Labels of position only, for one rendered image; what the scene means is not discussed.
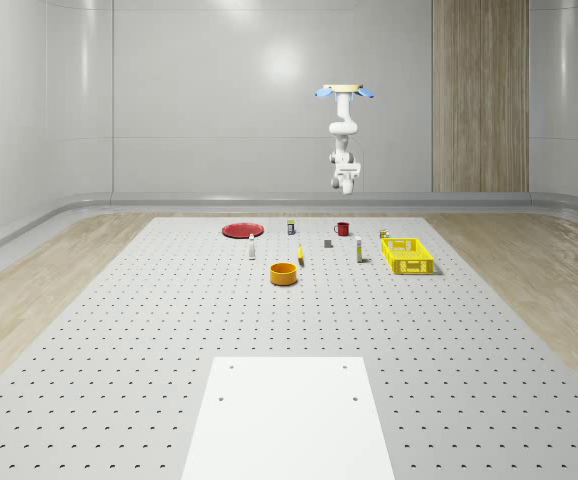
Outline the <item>drone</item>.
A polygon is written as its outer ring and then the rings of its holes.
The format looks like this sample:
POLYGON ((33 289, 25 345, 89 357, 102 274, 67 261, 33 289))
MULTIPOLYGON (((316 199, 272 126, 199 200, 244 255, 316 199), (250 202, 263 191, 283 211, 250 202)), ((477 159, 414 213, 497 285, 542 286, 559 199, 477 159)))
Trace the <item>drone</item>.
POLYGON ((363 97, 374 98, 375 94, 363 85, 357 84, 326 84, 315 92, 317 97, 326 97, 331 94, 356 94, 363 97))

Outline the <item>yellow basket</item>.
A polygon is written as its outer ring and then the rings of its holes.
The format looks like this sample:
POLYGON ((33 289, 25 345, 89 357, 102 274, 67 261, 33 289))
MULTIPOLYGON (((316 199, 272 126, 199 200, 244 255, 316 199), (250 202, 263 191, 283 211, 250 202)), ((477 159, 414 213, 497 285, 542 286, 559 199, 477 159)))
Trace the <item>yellow basket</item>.
POLYGON ((433 274, 433 257, 417 238, 382 238, 381 252, 394 274, 433 274))

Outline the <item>red plate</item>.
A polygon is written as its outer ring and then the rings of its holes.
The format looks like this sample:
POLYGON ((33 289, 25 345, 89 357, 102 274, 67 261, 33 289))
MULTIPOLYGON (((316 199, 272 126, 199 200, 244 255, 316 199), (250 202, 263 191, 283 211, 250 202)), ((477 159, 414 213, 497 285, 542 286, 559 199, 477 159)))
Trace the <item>red plate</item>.
POLYGON ((232 223, 222 228, 222 233, 229 238, 248 239, 264 233, 264 227, 256 223, 232 223))

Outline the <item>yellow bowl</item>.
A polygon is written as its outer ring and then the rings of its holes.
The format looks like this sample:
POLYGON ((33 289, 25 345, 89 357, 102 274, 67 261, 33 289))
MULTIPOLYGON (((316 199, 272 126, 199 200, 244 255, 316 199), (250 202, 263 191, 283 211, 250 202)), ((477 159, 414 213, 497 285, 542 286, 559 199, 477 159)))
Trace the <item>yellow bowl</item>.
POLYGON ((270 266, 270 281, 274 285, 289 286, 297 282, 297 267, 291 263, 275 263, 270 266))

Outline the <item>white board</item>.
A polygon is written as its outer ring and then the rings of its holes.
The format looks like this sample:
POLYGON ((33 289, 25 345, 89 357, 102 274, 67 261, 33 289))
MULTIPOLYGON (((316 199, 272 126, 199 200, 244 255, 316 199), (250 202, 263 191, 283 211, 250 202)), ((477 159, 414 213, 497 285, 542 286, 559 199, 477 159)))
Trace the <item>white board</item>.
POLYGON ((217 357, 182 480, 394 480, 360 357, 217 357))

